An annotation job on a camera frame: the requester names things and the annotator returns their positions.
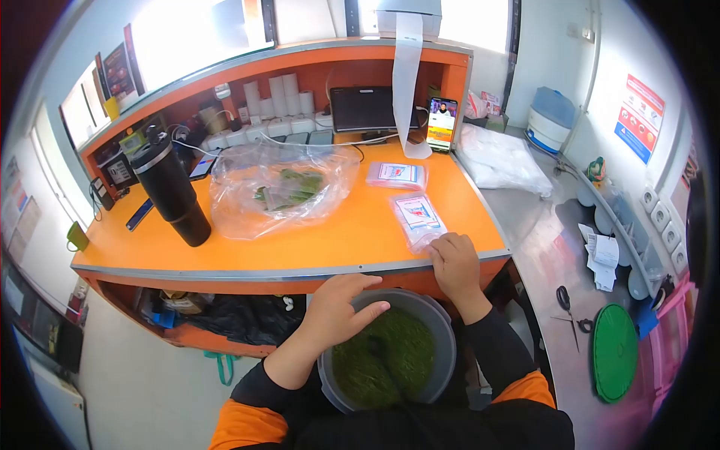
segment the person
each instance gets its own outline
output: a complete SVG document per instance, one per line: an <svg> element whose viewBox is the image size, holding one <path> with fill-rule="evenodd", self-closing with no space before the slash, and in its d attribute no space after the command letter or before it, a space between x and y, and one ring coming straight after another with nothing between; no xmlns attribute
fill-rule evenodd
<svg viewBox="0 0 720 450"><path fill-rule="evenodd" d="M450 111L448 111L446 104L440 103L440 109L438 109L438 114L442 114L443 116L450 115Z"/></svg>
<svg viewBox="0 0 720 450"><path fill-rule="evenodd" d="M447 233L428 251L438 285L460 313L465 338L492 387L489 406L474 411L412 403L348 415L319 408L327 402L313 371L320 354L390 308L375 302L355 312L351 299L382 278L338 275L312 296L298 329L237 384L220 410L210 450L572 449L570 418L555 408L526 347L480 289L470 238Z"/></svg>

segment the hand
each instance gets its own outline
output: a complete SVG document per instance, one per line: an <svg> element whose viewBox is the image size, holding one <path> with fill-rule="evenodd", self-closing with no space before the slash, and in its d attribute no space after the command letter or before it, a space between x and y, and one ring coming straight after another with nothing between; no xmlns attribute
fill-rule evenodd
<svg viewBox="0 0 720 450"><path fill-rule="evenodd" d="M363 274L330 278L315 291L296 333L319 353L352 338L390 309L388 302L375 302L355 313L350 304L363 289L381 281L380 276Z"/></svg>
<svg viewBox="0 0 720 450"><path fill-rule="evenodd" d="M462 320L475 323L492 309L480 289L480 261L468 235L445 233L427 247L440 289L453 302Z"/></svg>

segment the black tumbler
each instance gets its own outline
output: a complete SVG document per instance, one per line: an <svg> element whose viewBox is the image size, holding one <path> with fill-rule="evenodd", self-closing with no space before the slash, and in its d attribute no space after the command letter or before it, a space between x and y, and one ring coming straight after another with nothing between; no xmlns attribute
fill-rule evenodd
<svg viewBox="0 0 720 450"><path fill-rule="evenodd" d="M130 156L130 166L163 219L187 245L197 247L210 236L210 224L195 189L173 152L170 136L155 125L148 128L147 136L148 144Z"/></svg>

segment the tumbler lid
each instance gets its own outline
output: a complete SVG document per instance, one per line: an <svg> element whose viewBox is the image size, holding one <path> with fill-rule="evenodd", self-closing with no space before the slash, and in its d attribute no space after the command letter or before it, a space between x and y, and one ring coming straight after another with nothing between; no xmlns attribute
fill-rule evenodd
<svg viewBox="0 0 720 450"><path fill-rule="evenodd" d="M146 135L148 142L128 156L130 167L137 174L162 161L172 150L172 142L168 133L161 131L155 125L148 127Z"/></svg>

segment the black garbage bag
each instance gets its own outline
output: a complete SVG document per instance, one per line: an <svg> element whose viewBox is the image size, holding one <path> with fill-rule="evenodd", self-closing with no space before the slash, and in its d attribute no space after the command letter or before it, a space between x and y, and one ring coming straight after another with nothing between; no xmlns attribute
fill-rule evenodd
<svg viewBox="0 0 720 450"><path fill-rule="evenodd" d="M286 311L282 298L274 295L217 294L200 314L181 317L230 341L274 346L295 331L305 315L305 295L287 297L294 304L291 311Z"/></svg>

